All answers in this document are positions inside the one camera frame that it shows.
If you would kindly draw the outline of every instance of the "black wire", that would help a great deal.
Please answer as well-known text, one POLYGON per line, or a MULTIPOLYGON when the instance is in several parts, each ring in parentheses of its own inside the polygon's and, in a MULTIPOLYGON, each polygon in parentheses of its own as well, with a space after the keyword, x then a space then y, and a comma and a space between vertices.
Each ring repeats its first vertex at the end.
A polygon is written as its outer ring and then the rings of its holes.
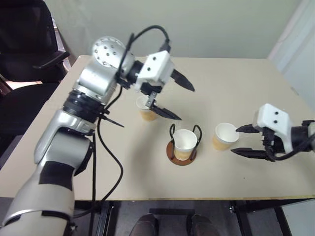
POLYGON ((125 51, 124 51, 124 54, 123 54, 123 57, 122 57, 122 59, 120 60, 120 63, 119 63, 119 66, 118 66, 118 70, 117 70, 117 73, 116 73, 116 77, 117 77, 118 79, 121 77, 123 63, 124 63, 124 61, 125 61, 127 52, 130 50, 131 45, 132 45, 133 42, 134 42, 134 34, 132 33, 132 34, 130 35, 130 37, 129 37, 128 43, 127 43, 127 45, 126 45, 126 48, 125 48, 125 51))
POLYGON ((286 160, 292 156, 294 156, 295 154, 304 151, 311 143, 312 141, 315 140, 315 133, 312 134, 310 137, 308 137, 305 141, 303 141, 302 143, 300 143, 292 152, 289 152, 288 154, 285 154, 283 156, 274 156, 273 158, 276 161, 283 161, 286 160))
MULTIPOLYGON (((158 26, 158 25, 153 25, 153 26, 149 26, 149 27, 145 28, 144 30, 139 32, 135 37, 134 37, 134 34, 132 33, 130 35, 130 37, 129 37, 129 40, 128 40, 128 43, 126 45, 124 54, 123 54, 122 59, 121 59, 121 61, 119 63, 118 71, 116 73, 116 78, 117 79, 120 79, 120 77, 121 77, 123 63, 125 61, 125 58, 126 58, 126 55, 127 55, 128 51, 131 49, 131 45, 133 44, 133 42, 136 39, 138 39, 141 35, 143 35, 145 32, 147 32, 149 30, 152 30, 152 29, 158 29, 158 30, 162 31, 164 36, 165 36, 165 42, 167 44, 169 43, 170 39, 168 37, 168 34, 167 34, 166 30, 163 27, 158 26)), ((108 110, 119 99, 119 97, 122 95, 122 92, 123 92, 123 87, 121 86, 118 95, 105 107, 105 110, 108 110)), ((95 142, 95 135, 93 135, 94 153, 95 154, 93 155, 92 207, 89 210, 86 210, 86 211, 84 211, 84 212, 82 212, 80 214, 77 214, 77 215, 73 216, 73 218, 79 218, 79 217, 82 217, 84 215, 87 215, 87 214, 91 213, 89 235, 92 235, 92 231, 93 231, 93 221, 94 221, 94 211, 95 211, 95 209, 97 207, 101 206, 101 204, 108 198, 108 196, 111 195, 114 192, 114 190, 116 189, 116 187, 118 186, 118 184, 122 180, 123 174, 124 174, 124 168, 123 168, 122 164, 117 159, 117 157, 111 152, 111 150, 107 147, 107 145, 105 144, 105 142, 104 142, 104 140, 103 140, 103 138, 101 136, 101 133, 100 133, 101 120, 102 119, 99 118, 98 121, 97 121, 97 135, 98 135, 98 138, 99 138, 101 144, 103 145, 103 147, 107 150, 107 152, 112 156, 112 158, 119 165, 121 172, 120 172, 120 175, 119 175, 119 178, 118 178, 117 182, 112 187, 112 189, 97 204, 95 204, 95 192, 96 192, 96 184, 95 184, 96 183, 96 142, 95 142)))
POLYGON ((73 218, 79 218, 79 217, 82 217, 84 215, 87 215, 89 213, 91 213, 93 210, 95 210, 95 208, 101 206, 101 204, 109 197, 109 195, 111 195, 114 190, 117 188, 118 184, 120 183, 120 181, 122 180, 123 178, 123 175, 124 175, 124 168, 122 166, 122 164, 120 163, 120 161, 117 159, 117 157, 111 152, 111 150, 107 147, 107 145, 104 143, 104 140, 102 138, 102 135, 100 133, 100 122, 102 120, 99 119, 98 122, 97 122, 97 134, 98 134, 98 137, 99 137, 99 140, 100 142, 102 143, 103 147, 106 149, 106 151, 112 156, 112 158, 116 161, 116 163, 118 164, 119 168, 120 168, 120 175, 119 175, 119 178, 117 180, 117 182, 115 183, 115 185, 112 187, 112 189, 97 203, 94 205, 94 207, 80 213, 80 214, 77 214, 75 215, 73 218))
POLYGON ((123 92, 123 87, 120 86, 118 95, 113 99, 113 101, 111 101, 110 103, 108 103, 108 105, 105 107, 105 110, 108 110, 108 109, 118 100, 118 98, 120 97, 120 95, 122 95, 122 92, 123 92))
MULTIPOLYGON (((123 87, 120 87, 120 90, 119 90, 119 93, 118 95, 105 107, 105 110, 107 110, 108 108, 110 108, 110 106, 112 106, 117 100, 118 98, 122 95, 122 91, 123 91, 123 87)), ((120 173, 120 176, 117 180, 117 182, 115 183, 115 185, 112 187, 112 189, 105 195, 105 197, 103 197, 97 204, 94 204, 92 205, 92 207, 82 213, 79 213, 75 216, 73 216, 73 218, 79 218, 79 217, 82 217, 82 216, 85 216, 89 213, 91 213, 92 211, 94 211, 97 207, 101 206, 101 204, 108 198, 109 195, 112 194, 112 192, 116 189, 116 187, 118 186, 118 184, 120 183, 120 181, 122 180, 123 178, 123 174, 124 174, 124 169, 123 169, 123 166, 121 165, 121 163, 119 162, 119 160, 114 156, 114 154, 111 152, 111 150, 109 150, 109 148, 106 146, 103 138, 102 138, 102 135, 100 133, 100 122, 102 121, 101 118, 98 119, 97 121, 97 135, 98 135, 98 138, 100 140, 100 142, 102 143, 103 147, 107 150, 107 152, 113 157, 113 159, 117 162, 117 164, 119 165, 120 169, 121 169, 121 173, 120 173)))
POLYGON ((90 215, 89 236, 92 236, 95 213, 95 197, 96 197, 96 138, 93 134, 93 171, 92 171, 92 207, 90 215))
POLYGON ((166 30, 162 27, 162 26, 158 26, 158 25, 153 25, 153 26, 149 26, 149 27, 146 27, 144 30, 142 30, 140 33, 138 33, 135 38, 133 39, 133 41, 137 40, 141 35, 143 35, 145 32, 148 32, 149 30, 152 30, 152 29, 158 29, 160 31, 163 32, 164 36, 165 36, 165 40, 167 42, 169 42, 169 37, 168 37, 168 34, 166 32, 166 30))

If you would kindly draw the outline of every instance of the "office chair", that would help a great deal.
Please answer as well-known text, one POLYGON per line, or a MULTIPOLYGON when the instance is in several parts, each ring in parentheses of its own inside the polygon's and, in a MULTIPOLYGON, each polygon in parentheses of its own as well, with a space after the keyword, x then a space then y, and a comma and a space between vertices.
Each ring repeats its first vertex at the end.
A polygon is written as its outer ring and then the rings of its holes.
POLYGON ((42 84, 12 90, 0 100, 0 134, 23 135, 63 79, 50 12, 42 0, 0 1, 0 74, 10 81, 42 84))

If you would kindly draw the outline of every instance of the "paper cup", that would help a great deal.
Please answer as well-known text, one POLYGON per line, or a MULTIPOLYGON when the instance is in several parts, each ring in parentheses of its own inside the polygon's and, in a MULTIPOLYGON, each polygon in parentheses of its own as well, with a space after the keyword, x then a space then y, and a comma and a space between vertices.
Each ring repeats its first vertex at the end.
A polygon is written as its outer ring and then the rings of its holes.
POLYGON ((235 131, 236 127, 230 123, 220 123, 216 126, 215 134, 212 138, 213 146, 216 150, 226 150, 235 143, 240 135, 235 131))
POLYGON ((197 144, 197 136, 188 129, 176 130, 173 134, 175 148, 174 154, 177 159, 186 161, 197 144))
POLYGON ((152 121, 157 118, 157 115, 153 111, 150 111, 149 108, 146 106, 148 99, 149 97, 147 95, 140 96, 137 98, 136 104, 142 119, 146 121, 152 121))

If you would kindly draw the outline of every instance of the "table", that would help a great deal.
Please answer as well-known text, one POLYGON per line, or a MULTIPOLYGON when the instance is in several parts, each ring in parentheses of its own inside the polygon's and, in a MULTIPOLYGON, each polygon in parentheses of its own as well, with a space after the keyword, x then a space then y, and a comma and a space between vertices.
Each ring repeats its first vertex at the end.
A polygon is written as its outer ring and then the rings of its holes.
MULTIPOLYGON (((90 56, 79 57, 1 169, 1 197, 14 197, 35 170, 34 147, 90 59, 90 56)), ((230 122, 237 127, 249 124, 254 112, 265 103, 285 109, 294 125, 315 117, 268 60, 173 58, 173 62, 193 83, 196 92, 171 81, 157 96, 157 101, 179 115, 182 121, 164 118, 143 121, 135 105, 140 94, 130 89, 124 90, 111 107, 109 116, 125 128, 102 123, 104 140, 125 169, 122 182, 109 200, 248 200, 315 196, 313 152, 271 163, 212 147, 211 137, 218 123, 230 122), (172 123, 176 123, 177 129, 192 129, 195 124, 202 128, 197 158, 188 166, 176 166, 166 156, 172 123)), ((242 133, 232 148, 262 149, 260 138, 259 134, 242 133)), ((118 166, 97 141, 96 199, 108 192, 118 176, 118 166)), ((92 163, 89 162, 86 171, 74 178, 75 199, 91 199, 91 188, 92 163)))

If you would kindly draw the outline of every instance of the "screw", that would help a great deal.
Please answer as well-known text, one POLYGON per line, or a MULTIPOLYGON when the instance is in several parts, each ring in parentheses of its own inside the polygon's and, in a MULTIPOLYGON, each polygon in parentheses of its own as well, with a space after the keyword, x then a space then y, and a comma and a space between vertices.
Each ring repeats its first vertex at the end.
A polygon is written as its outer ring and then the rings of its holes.
POLYGON ((234 213, 234 206, 230 206, 228 209, 230 210, 230 213, 231 213, 231 214, 234 213))

